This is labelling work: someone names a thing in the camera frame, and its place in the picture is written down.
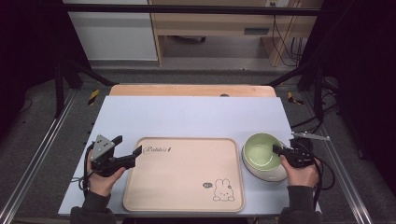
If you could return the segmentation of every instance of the robotic arm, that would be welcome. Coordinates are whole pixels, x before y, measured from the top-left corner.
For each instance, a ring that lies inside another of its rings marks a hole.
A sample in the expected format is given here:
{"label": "robotic arm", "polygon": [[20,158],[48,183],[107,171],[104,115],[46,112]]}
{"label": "robotic arm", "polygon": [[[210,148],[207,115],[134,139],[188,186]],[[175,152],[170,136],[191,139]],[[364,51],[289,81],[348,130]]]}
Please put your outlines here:
{"label": "robotic arm", "polygon": [[[136,158],[142,154],[142,146],[136,148],[132,155],[116,158],[114,157],[114,149],[121,142],[121,135],[110,141],[99,134],[96,137],[96,141],[92,142],[92,144],[87,148],[81,188],[84,191],[84,196],[88,193],[88,179],[91,174],[108,177],[113,175],[121,167],[125,167],[127,170],[135,167]],[[92,166],[90,171],[87,171],[88,160],[91,161]]]}

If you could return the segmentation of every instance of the white cabinet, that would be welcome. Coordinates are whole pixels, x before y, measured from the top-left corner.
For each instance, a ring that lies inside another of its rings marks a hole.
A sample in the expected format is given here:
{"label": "white cabinet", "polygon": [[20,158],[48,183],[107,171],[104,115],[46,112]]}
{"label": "white cabinet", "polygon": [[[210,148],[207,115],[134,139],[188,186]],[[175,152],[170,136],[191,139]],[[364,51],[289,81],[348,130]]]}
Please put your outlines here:
{"label": "white cabinet", "polygon": [[[64,0],[69,4],[146,5],[147,0]],[[69,12],[90,61],[157,61],[149,13]]]}

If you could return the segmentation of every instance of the green bowl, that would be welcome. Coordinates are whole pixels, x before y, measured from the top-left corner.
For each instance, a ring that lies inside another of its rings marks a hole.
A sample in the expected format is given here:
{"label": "green bowl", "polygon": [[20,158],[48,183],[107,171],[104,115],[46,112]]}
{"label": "green bowl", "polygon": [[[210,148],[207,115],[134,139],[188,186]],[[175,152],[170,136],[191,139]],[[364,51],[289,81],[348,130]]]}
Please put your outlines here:
{"label": "green bowl", "polygon": [[256,133],[249,137],[244,146],[244,159],[258,171],[270,171],[280,164],[280,158],[273,152],[273,145],[282,144],[271,134]]}

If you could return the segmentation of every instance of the black cable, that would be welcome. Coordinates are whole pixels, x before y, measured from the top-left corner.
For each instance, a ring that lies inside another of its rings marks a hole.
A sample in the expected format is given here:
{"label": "black cable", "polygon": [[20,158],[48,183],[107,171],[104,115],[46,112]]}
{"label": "black cable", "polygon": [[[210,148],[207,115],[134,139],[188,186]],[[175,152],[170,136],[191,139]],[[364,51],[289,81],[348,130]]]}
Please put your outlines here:
{"label": "black cable", "polygon": [[[314,163],[314,165],[315,165],[315,167],[316,167],[316,169],[317,169],[317,171],[318,171],[318,183],[317,183],[317,187],[316,187],[316,189],[315,189],[315,194],[314,194],[314,209],[316,209],[317,203],[318,203],[318,198],[319,198],[319,195],[320,195],[321,191],[322,191],[322,190],[331,189],[331,188],[334,186],[334,184],[335,184],[335,174],[334,174],[334,170],[332,169],[332,167],[331,167],[327,162],[325,162],[325,161],[322,160],[321,158],[315,156],[315,154],[312,152],[312,147],[313,147],[312,144],[309,145],[309,147],[310,147],[309,149],[306,148],[306,146],[305,146],[304,144],[301,144],[301,143],[298,142],[298,141],[294,141],[294,144],[296,144],[296,145],[298,145],[299,147],[301,147],[301,149],[302,149],[303,151],[305,151],[305,153],[308,153],[308,154],[310,155],[310,158],[311,158],[311,160],[313,161],[313,163]],[[322,166],[321,169],[320,169],[320,167],[319,167],[319,165],[318,165],[318,163],[317,163],[316,160],[320,161],[321,166]],[[331,173],[332,173],[332,183],[330,184],[329,187],[326,187],[326,188],[323,188],[323,174],[324,174],[324,169],[323,169],[324,166],[323,166],[323,164],[326,165],[327,168],[329,168],[329,170],[330,170]]]}
{"label": "black cable", "polygon": [[[285,43],[285,40],[283,39],[282,35],[280,34],[279,30],[277,29],[277,25],[276,25],[276,15],[274,15],[274,26],[275,26],[275,28],[276,28],[276,31],[277,31],[277,34],[279,35],[280,40],[282,41],[283,46],[285,46],[285,51],[286,51],[286,53],[287,53],[288,56],[292,59],[292,57],[291,57],[291,55],[290,55],[290,53],[289,53],[289,51],[288,51],[287,45],[286,45],[286,43]],[[291,21],[289,22],[289,27],[288,27],[288,29],[286,30],[286,32],[289,31],[290,27],[291,27]]]}
{"label": "black cable", "polygon": [[275,20],[275,16],[274,16],[274,24],[273,24],[273,29],[272,29],[271,40],[272,40],[272,42],[273,42],[274,48],[275,48],[275,50],[276,50],[276,52],[277,52],[277,55],[279,55],[280,61],[282,61],[282,63],[285,64],[286,66],[293,67],[293,66],[295,66],[295,65],[286,64],[285,61],[283,61],[282,55],[280,54],[279,50],[278,50],[277,47],[276,47],[276,43],[275,43],[275,40],[274,40],[274,35],[275,35],[274,30],[275,30],[275,27],[276,27],[276,20]]}
{"label": "black cable", "polygon": [[91,149],[93,149],[93,144],[94,144],[94,142],[89,147],[87,147],[87,150],[85,151],[84,174],[82,177],[82,188],[81,188],[81,190],[84,192],[84,197],[86,197],[88,194],[88,184],[89,184],[88,179],[90,178],[91,174],[93,174],[93,173],[88,174],[88,171],[87,171],[88,155],[90,154]]}
{"label": "black cable", "polygon": [[[331,105],[331,106],[329,106],[328,108],[324,109],[324,110],[323,110],[323,114],[325,114],[325,112],[329,111],[329,110],[332,109],[333,107],[336,107],[337,105],[338,105],[338,104],[334,104],[334,105]],[[307,120],[305,120],[305,121],[303,121],[303,122],[300,122],[300,123],[298,123],[298,124],[291,125],[290,127],[293,129],[293,128],[296,128],[296,127],[305,125],[305,124],[311,122],[312,120],[316,119],[317,117],[318,117],[318,116],[314,116],[314,117],[312,117],[311,119],[307,119]]]}

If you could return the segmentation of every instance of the bowl rim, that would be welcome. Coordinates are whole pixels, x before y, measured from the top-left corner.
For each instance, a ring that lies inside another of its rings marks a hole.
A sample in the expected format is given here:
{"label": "bowl rim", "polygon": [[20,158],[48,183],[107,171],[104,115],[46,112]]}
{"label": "bowl rim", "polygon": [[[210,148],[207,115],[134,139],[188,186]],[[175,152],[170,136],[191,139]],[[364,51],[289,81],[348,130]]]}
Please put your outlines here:
{"label": "bowl rim", "polygon": [[[273,135],[271,135],[271,134],[269,134],[269,133],[255,133],[255,134],[251,135],[251,136],[247,139],[247,141],[248,141],[250,138],[252,138],[253,136],[258,135],[258,134],[266,134],[266,135],[269,135],[269,136],[275,138]],[[282,142],[280,142],[279,140],[277,140],[277,138],[275,138],[275,140],[278,142],[278,145],[279,145],[280,147],[283,146]],[[248,158],[247,158],[245,152],[246,152],[246,143],[245,143],[245,144],[243,145],[243,147],[242,147],[243,159],[244,159],[244,161],[247,162],[248,166],[250,166],[251,168],[253,168],[253,169],[257,170],[257,171],[260,171],[260,172],[272,171],[272,170],[276,169],[276,168],[280,165],[280,164],[279,164],[278,166],[276,166],[276,167],[274,167],[274,168],[271,168],[271,169],[259,169],[259,168],[256,168],[254,165],[252,165],[252,164],[250,163],[250,161],[248,160]]]}

